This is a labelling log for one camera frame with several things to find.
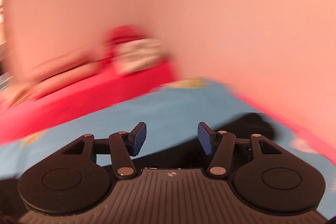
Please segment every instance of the ribbed black surface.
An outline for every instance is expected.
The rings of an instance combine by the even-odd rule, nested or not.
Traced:
[[[272,216],[249,208],[227,182],[205,177],[200,169],[145,169],[133,180],[119,181],[94,209],[74,216],[48,217],[35,212],[25,224],[324,224],[316,212]]]

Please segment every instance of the bed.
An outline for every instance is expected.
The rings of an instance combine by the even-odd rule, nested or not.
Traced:
[[[113,65],[36,101],[7,109],[0,104],[0,144],[110,107],[175,80],[169,61],[131,75],[117,75]]]
[[[117,131],[130,131],[139,121],[146,122],[147,139],[138,156],[141,157],[196,137],[200,121],[216,128],[247,112],[258,111],[215,82],[207,81],[206,86],[193,89],[162,86],[147,95],[47,129],[34,142],[16,141],[1,146],[0,177],[20,176],[27,168],[85,133],[106,138]],[[265,115],[264,119],[277,132],[274,140],[277,144],[323,174],[326,192],[318,211],[328,219],[336,215],[336,167],[289,128]],[[108,165],[110,157],[101,155],[97,163]]]

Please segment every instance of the logo emblem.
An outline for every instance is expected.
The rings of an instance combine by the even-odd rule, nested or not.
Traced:
[[[174,172],[174,171],[171,171],[171,172],[169,172],[167,175],[170,176],[170,177],[172,178],[172,177],[176,176],[177,173]]]

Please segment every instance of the round black disc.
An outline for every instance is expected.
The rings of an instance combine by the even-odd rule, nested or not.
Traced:
[[[320,172],[293,155],[263,155],[240,167],[233,185],[247,203],[274,213],[317,208],[325,191]]]
[[[20,178],[18,190],[25,204],[36,211],[65,215],[99,203],[110,189],[104,168],[80,155],[42,161]]]

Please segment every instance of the red fabric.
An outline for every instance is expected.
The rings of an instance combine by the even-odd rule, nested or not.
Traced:
[[[115,56],[115,45],[127,43],[133,40],[147,38],[144,31],[137,25],[123,25],[109,30],[105,35],[107,46],[106,56],[113,58]]]
[[[99,63],[101,64],[102,67],[107,66],[111,62],[112,62],[112,58],[111,57],[104,58],[104,59],[102,59],[102,60],[99,61]]]
[[[0,106],[0,144],[110,107],[175,81],[169,62],[126,76],[117,76],[113,66],[98,75],[58,90],[39,100],[27,100],[5,109]]]
[[[146,38],[144,31],[137,25],[124,25],[109,32],[109,40],[114,44],[126,43]]]

